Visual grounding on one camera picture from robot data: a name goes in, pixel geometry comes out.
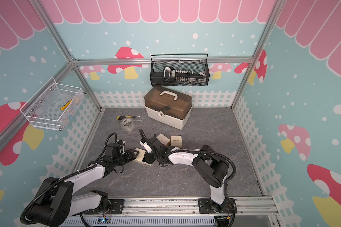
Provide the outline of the cream drawer-style jewelry box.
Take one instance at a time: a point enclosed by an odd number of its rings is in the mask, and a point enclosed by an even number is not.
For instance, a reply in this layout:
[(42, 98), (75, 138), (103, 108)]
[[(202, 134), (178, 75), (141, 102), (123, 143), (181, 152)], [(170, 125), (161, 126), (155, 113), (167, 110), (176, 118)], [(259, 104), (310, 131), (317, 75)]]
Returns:
[(138, 152), (138, 155), (137, 155), (136, 159), (134, 160), (134, 162), (140, 163), (143, 165), (147, 165), (147, 166), (152, 166), (152, 164), (148, 164), (148, 163), (144, 162), (144, 154), (146, 153), (146, 150), (136, 148), (135, 151)]

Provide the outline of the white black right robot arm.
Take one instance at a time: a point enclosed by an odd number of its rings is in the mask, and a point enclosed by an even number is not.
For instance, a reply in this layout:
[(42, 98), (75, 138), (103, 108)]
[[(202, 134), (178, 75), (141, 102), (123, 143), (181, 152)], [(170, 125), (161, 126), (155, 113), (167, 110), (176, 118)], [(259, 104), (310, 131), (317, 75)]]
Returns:
[(235, 206), (227, 196), (228, 181), (236, 175), (236, 166), (230, 158), (217, 153), (208, 145), (199, 149), (182, 149), (164, 145), (156, 135), (149, 139), (142, 129), (139, 133), (140, 144), (146, 150), (147, 163), (157, 161), (160, 167), (178, 164), (194, 167), (201, 178), (210, 185), (210, 199), (199, 200), (204, 208), (215, 213), (236, 212)]

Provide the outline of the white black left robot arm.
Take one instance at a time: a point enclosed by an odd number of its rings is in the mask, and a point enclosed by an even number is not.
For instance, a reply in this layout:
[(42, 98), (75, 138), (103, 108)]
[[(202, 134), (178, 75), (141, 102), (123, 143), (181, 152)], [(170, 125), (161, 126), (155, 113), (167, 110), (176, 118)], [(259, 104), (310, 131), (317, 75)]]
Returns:
[(86, 185), (102, 179), (116, 170), (116, 167), (135, 160), (138, 151), (125, 149), (126, 143), (117, 138), (114, 132), (105, 142), (103, 151), (88, 167), (77, 170), (62, 178), (49, 177), (44, 180), (20, 216), (24, 225), (43, 224), (49, 227), (60, 226), (67, 218), (87, 211), (106, 214), (114, 207), (107, 193), (92, 190), (83, 195), (75, 193)]

